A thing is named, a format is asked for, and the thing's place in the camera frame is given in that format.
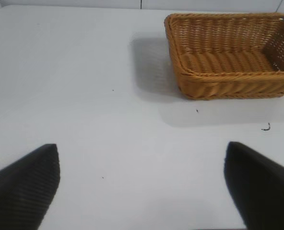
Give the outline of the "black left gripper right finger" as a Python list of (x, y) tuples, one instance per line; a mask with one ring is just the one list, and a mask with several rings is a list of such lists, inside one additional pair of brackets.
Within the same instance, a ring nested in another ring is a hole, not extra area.
[(240, 142), (229, 142), (224, 177), (248, 230), (284, 230), (284, 167)]

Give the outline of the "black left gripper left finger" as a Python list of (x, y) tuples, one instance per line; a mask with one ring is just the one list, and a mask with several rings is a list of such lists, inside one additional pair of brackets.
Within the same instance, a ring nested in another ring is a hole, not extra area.
[(0, 230), (36, 230), (60, 182), (56, 144), (45, 144), (0, 170)]

